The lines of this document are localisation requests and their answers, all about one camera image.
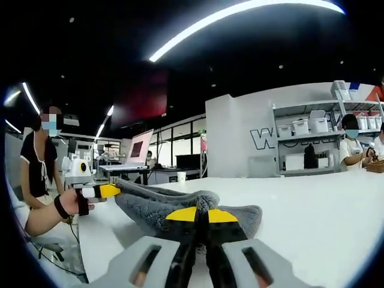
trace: face mask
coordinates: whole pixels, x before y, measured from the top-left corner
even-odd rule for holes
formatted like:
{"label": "face mask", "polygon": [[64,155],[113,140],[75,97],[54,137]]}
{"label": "face mask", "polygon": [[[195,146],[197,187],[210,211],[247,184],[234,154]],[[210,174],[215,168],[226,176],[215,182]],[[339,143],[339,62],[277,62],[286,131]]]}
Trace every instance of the face mask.
{"label": "face mask", "polygon": [[350,129],[347,129],[346,130],[346,134],[349,138],[352,138],[352,139],[355,139],[356,137],[359,136],[359,130],[356,130],[356,129],[353,129],[353,130],[350,130]]}
{"label": "face mask", "polygon": [[57,136],[61,131],[61,129],[57,129],[56,114],[50,114],[49,121],[48,122],[42,121],[41,127],[43,128],[43,130],[48,131],[48,135],[50,137]]}

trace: laptop screen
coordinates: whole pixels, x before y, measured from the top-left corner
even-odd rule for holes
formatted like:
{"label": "laptop screen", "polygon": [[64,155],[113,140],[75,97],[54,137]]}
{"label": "laptop screen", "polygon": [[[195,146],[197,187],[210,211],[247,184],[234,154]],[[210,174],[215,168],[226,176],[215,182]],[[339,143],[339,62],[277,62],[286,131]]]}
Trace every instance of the laptop screen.
{"label": "laptop screen", "polygon": [[146,155],[149,149],[149,143],[151,142],[153,129],[144,132],[140,135],[136,135],[132,138],[130,151],[128,153],[127,163],[139,163],[145,164]]}
{"label": "laptop screen", "polygon": [[131,158],[137,158],[140,156],[140,151],[142,150],[143,142],[137,142],[133,145]]}

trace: woman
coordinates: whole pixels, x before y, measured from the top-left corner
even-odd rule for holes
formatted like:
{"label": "woman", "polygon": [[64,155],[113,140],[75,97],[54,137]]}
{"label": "woman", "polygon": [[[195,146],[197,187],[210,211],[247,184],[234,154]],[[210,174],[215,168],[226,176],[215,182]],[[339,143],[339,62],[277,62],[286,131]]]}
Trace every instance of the woman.
{"label": "woman", "polygon": [[57,107],[43,109],[23,142],[21,157],[21,183],[24,201],[31,209],[41,209],[53,202],[47,190],[47,182],[55,180],[59,194],[64,192],[57,164],[57,152],[51,138],[63,125],[61,111]]}
{"label": "woman", "polygon": [[157,163],[156,158],[152,158],[152,151],[148,150],[148,153],[146,155],[145,164],[150,168],[153,169],[155,167],[155,164]]}

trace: monitor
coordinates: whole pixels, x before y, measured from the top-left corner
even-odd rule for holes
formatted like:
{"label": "monitor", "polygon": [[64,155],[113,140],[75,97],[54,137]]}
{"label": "monitor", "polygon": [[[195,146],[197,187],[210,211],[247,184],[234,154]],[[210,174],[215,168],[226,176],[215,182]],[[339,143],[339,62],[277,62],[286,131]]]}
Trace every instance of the monitor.
{"label": "monitor", "polygon": [[70,139],[68,143],[68,153],[76,153],[77,141]]}
{"label": "monitor", "polygon": [[127,162],[145,163],[153,132],[152,129],[132,138]]}

